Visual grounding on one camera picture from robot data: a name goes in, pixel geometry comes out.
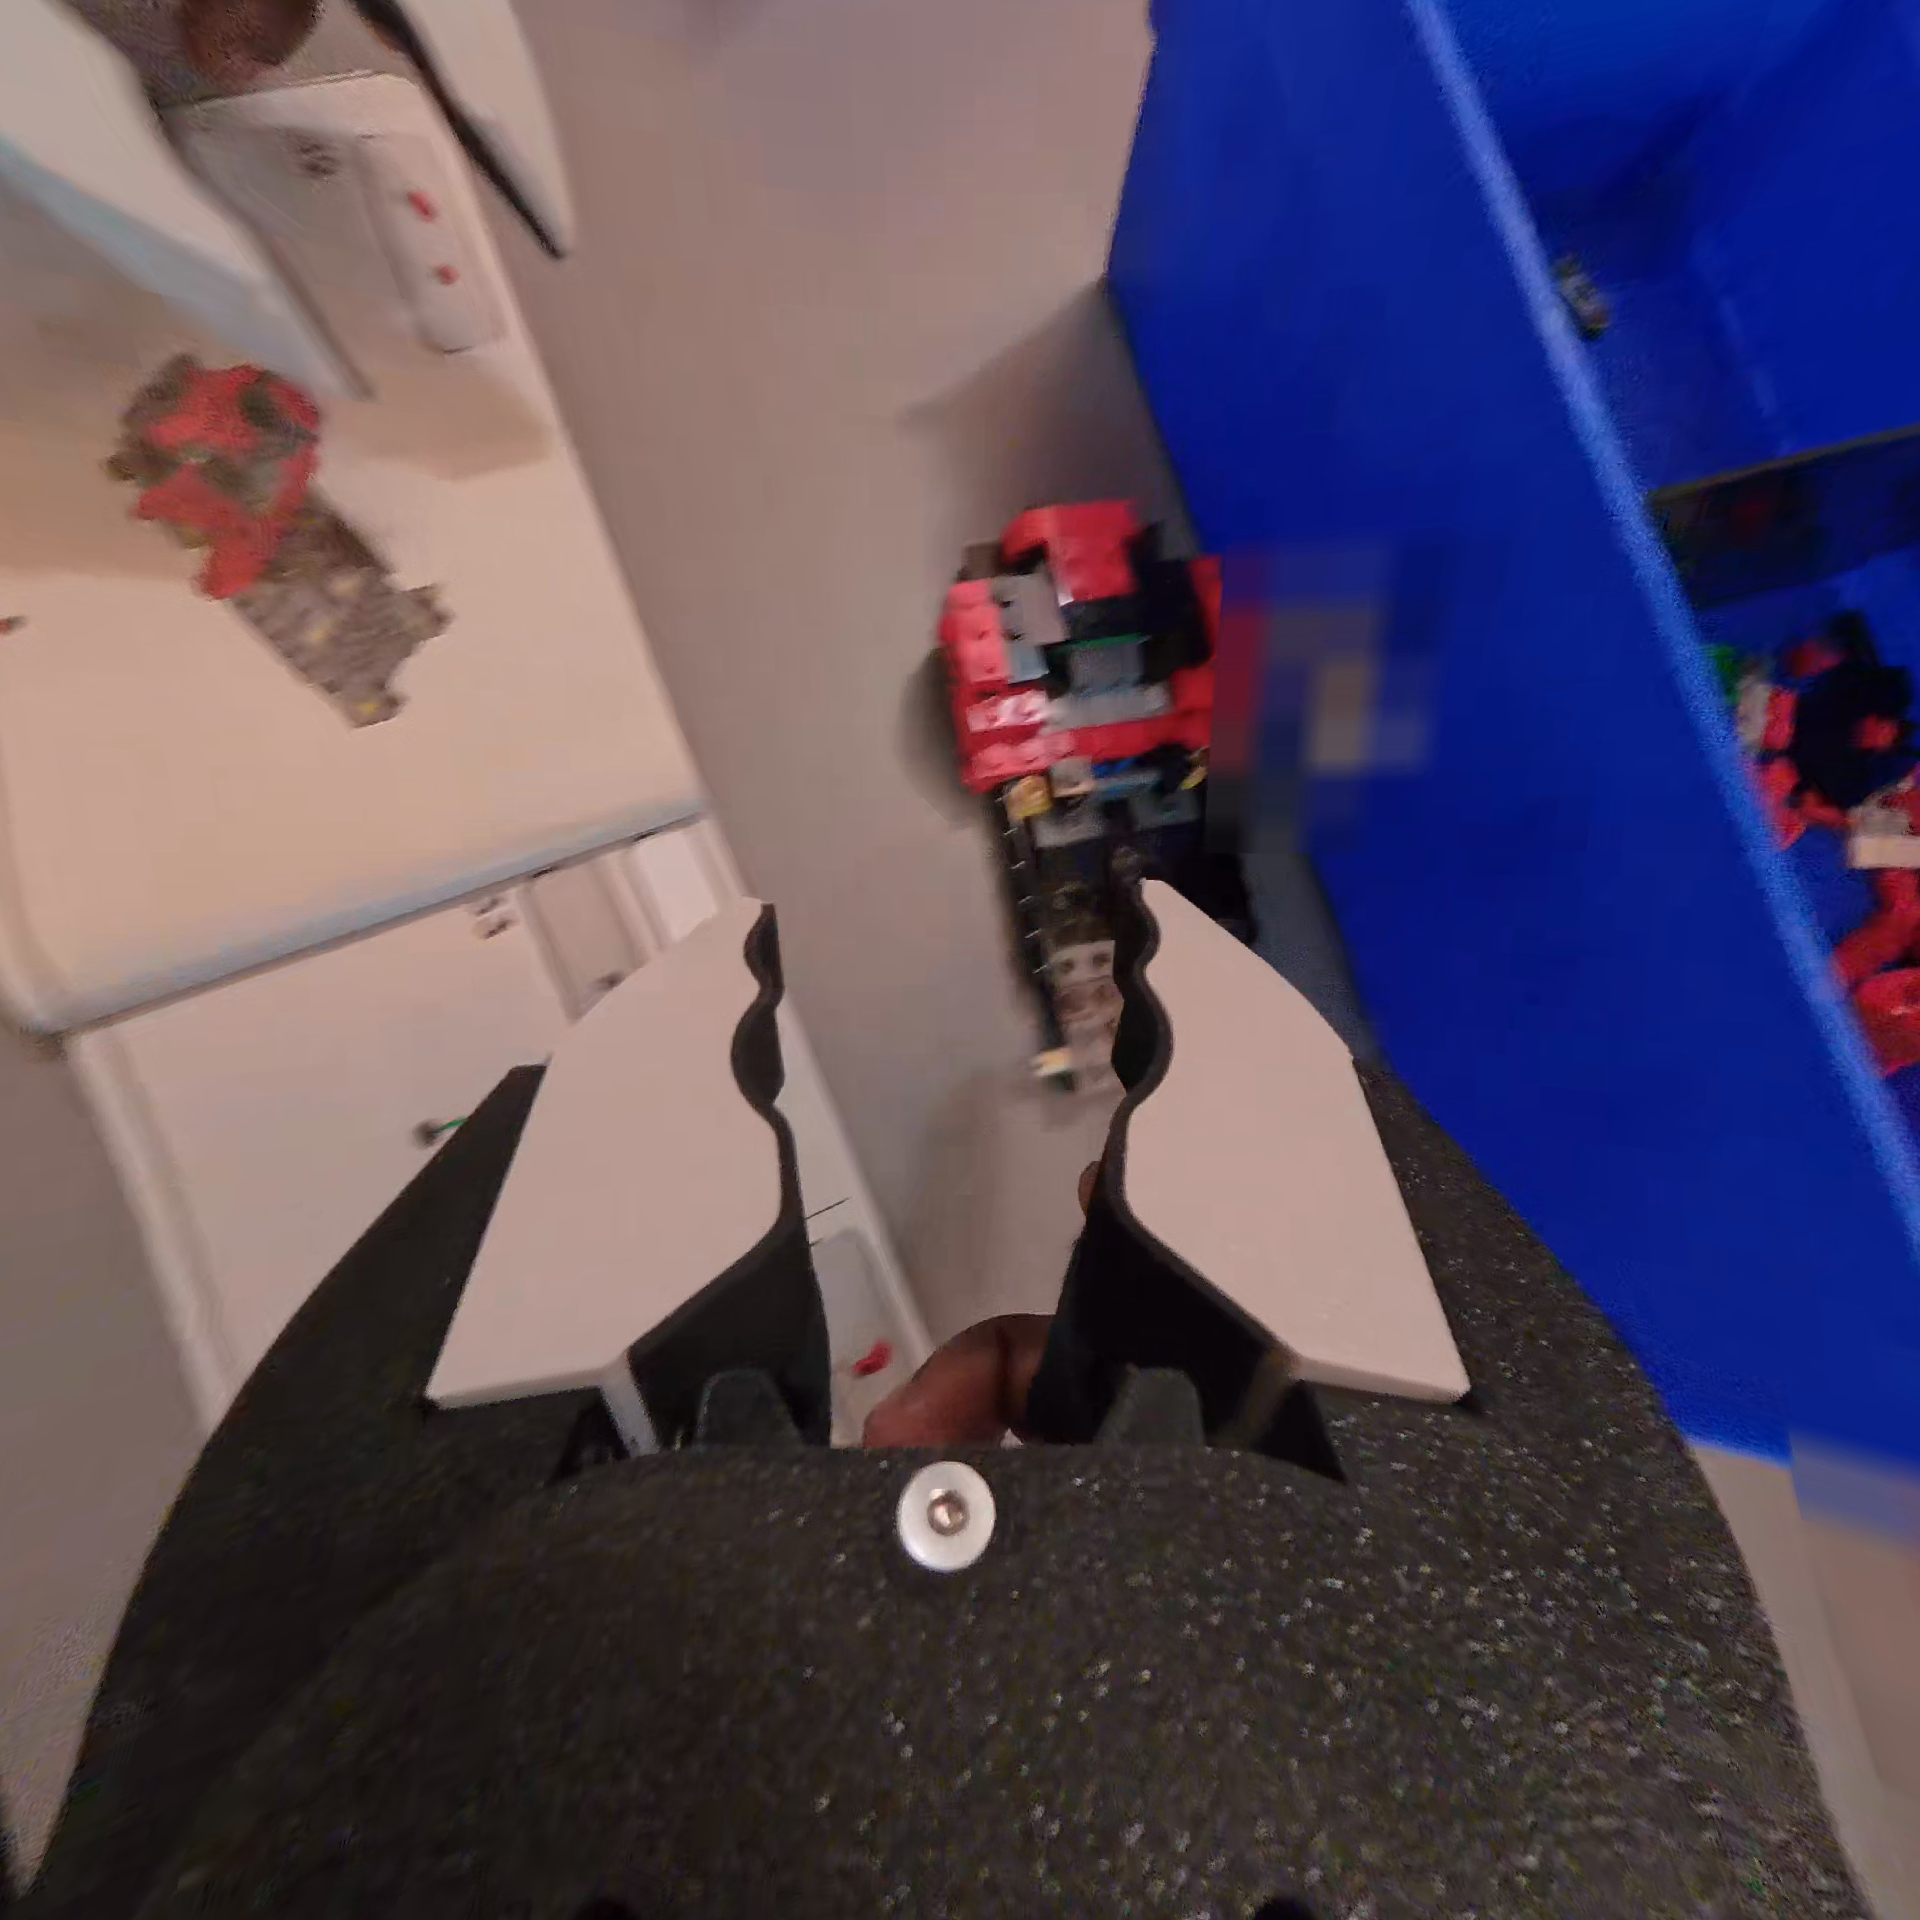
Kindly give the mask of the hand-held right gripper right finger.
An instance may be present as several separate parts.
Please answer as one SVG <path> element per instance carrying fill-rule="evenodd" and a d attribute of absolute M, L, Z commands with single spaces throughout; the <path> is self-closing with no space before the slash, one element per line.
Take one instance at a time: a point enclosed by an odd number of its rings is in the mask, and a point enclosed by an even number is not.
<path fill-rule="evenodd" d="M 1121 1104 L 1024 1429 L 1121 1436 L 1168 1375 L 1219 1449 L 1329 1449 L 1322 1392 L 1473 1408 L 1356 1058 L 1163 880 L 1115 902 Z"/>

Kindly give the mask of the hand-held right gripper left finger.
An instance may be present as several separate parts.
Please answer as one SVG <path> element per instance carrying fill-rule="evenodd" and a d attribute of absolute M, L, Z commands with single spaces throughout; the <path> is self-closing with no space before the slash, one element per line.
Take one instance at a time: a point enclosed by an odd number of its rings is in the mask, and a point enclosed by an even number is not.
<path fill-rule="evenodd" d="M 630 1452 L 690 1440 L 710 1380 L 763 1375 L 832 1438 L 832 1358 L 780 1113 L 777 912 L 738 900 L 642 965 L 552 1055 L 425 1399 L 595 1389 Z"/>

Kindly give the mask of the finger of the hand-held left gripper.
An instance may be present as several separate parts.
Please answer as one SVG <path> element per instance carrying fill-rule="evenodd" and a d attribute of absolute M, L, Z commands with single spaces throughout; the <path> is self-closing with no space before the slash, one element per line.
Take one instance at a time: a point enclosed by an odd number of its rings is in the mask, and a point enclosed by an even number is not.
<path fill-rule="evenodd" d="M 561 135 L 512 2 L 354 2 L 416 73 L 468 165 L 552 257 L 574 250 Z"/>

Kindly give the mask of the red and black lego model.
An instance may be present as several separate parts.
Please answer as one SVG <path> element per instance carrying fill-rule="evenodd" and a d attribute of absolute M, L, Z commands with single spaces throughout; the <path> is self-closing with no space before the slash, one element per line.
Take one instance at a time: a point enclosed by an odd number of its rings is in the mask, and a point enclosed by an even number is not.
<path fill-rule="evenodd" d="M 1159 877 L 1241 940 L 1254 906 L 1209 824 L 1222 564 L 1128 497 L 1033 506 L 974 543 L 939 663 L 961 783 L 986 808 L 1040 1021 L 1033 1074 L 1114 1074 L 1119 897 Z"/>

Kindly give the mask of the lego instruction booklet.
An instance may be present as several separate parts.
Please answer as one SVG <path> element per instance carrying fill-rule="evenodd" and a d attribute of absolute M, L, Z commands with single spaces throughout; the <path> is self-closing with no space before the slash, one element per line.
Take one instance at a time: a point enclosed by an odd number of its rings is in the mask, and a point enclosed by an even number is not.
<path fill-rule="evenodd" d="M 750 896 L 419 73 L 156 105 L 110 16 L 4 5 L 4 1018 L 210 1433 L 506 1074 Z M 847 1442 L 928 1334 L 777 1021 Z"/>

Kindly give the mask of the pile of loose lego pieces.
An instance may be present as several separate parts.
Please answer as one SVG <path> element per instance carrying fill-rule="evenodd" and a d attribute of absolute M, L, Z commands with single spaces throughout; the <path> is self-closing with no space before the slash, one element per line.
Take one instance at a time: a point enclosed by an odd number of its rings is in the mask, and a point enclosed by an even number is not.
<path fill-rule="evenodd" d="M 1774 844 L 1803 850 L 1839 991 L 1884 1081 L 1918 1066 L 1915 669 L 1841 607 L 1707 657 Z"/>

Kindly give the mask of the person's right hand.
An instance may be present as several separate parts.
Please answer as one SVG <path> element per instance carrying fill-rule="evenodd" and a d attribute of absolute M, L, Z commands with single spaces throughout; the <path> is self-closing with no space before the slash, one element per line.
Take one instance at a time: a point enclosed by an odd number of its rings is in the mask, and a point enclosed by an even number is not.
<path fill-rule="evenodd" d="M 1024 1442 L 1050 1329 L 1050 1313 L 1003 1312 L 948 1336 L 871 1410 L 862 1447 L 952 1452 Z"/>

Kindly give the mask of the blue plastic bin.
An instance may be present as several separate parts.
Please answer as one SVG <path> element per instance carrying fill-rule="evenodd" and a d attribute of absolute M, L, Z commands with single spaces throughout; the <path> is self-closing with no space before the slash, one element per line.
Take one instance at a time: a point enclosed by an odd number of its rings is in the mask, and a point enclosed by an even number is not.
<path fill-rule="evenodd" d="M 1366 673 L 1302 828 L 1387 1063 L 1680 1426 L 1915 1464 L 1880 1078 L 1646 490 L 1915 428 L 1915 5 L 1154 5 L 1110 292 L 1267 688 Z"/>

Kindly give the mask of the black flat plate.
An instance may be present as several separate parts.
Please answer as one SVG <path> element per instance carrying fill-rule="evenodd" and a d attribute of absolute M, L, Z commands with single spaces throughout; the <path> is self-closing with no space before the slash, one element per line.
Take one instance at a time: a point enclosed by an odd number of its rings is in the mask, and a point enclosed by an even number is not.
<path fill-rule="evenodd" d="M 1918 429 L 1902 428 L 1644 495 L 1692 607 L 1835 582 L 1918 543 Z"/>

